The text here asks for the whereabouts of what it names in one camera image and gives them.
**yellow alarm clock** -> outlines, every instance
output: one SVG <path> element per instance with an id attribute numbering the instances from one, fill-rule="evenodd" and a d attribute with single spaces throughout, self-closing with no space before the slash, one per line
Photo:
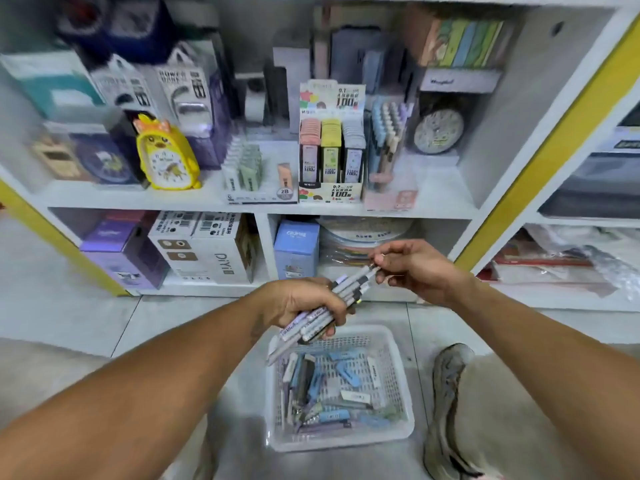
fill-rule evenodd
<path id="1" fill-rule="evenodd" d="M 187 138 L 168 121 L 152 120 L 140 114 L 138 130 L 140 168 L 155 189 L 199 189 L 200 167 Z"/>

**sneaker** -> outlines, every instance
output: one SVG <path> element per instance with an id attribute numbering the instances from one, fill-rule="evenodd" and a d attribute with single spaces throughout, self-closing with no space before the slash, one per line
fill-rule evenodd
<path id="1" fill-rule="evenodd" d="M 433 422 L 424 444 L 423 462 L 434 480 L 464 480 L 483 475 L 460 457 L 452 441 L 460 374 L 474 356 L 466 345 L 454 344 L 440 352 L 433 364 Z"/>

